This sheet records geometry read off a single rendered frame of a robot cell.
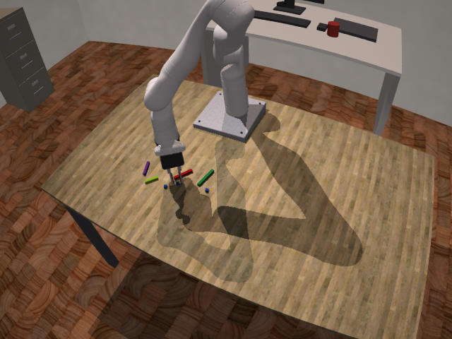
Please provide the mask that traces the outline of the red rod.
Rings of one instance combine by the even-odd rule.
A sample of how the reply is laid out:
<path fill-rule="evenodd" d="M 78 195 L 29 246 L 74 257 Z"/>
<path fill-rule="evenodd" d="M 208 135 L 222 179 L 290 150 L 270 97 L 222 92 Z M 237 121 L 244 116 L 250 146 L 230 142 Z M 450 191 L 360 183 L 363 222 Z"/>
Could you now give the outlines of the red rod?
<path fill-rule="evenodd" d="M 189 170 L 187 170 L 187 171 L 185 171 L 185 172 L 182 172 L 182 177 L 184 177 L 184 176 L 186 176 L 186 175 L 188 175 L 188 174 L 191 174 L 192 172 L 193 172 L 192 169 L 189 169 Z M 174 180 L 177 180 L 177 179 L 179 179 L 179 175 L 174 176 Z"/>

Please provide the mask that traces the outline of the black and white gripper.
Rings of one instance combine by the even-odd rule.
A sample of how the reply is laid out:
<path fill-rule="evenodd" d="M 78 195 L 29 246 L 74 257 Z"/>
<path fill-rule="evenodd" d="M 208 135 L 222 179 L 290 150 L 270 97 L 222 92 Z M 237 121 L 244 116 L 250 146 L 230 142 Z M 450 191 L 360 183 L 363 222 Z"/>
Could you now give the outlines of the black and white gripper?
<path fill-rule="evenodd" d="M 153 130 L 155 137 L 155 155 L 160 156 L 162 168 L 167 170 L 172 184 L 174 184 L 171 169 L 177 167 L 179 171 L 180 182 L 182 183 L 181 166 L 184 165 L 182 152 L 186 150 L 185 144 L 180 142 L 177 125 L 167 133 L 157 133 Z"/>

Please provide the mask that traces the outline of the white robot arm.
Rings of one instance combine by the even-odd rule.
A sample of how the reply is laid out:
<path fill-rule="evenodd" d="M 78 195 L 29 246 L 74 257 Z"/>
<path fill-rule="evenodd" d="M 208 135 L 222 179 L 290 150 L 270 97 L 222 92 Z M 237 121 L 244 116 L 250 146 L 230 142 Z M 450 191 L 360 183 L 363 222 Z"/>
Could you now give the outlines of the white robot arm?
<path fill-rule="evenodd" d="M 151 111 L 155 132 L 167 133 L 175 127 L 172 98 L 198 63 L 204 32 L 211 20 L 218 24 L 213 32 L 214 59 L 221 66 L 227 65 L 220 72 L 226 113 L 232 117 L 247 113 L 243 42 L 254 14 L 253 6 L 246 0 L 207 0 L 159 77 L 146 88 L 144 104 Z"/>

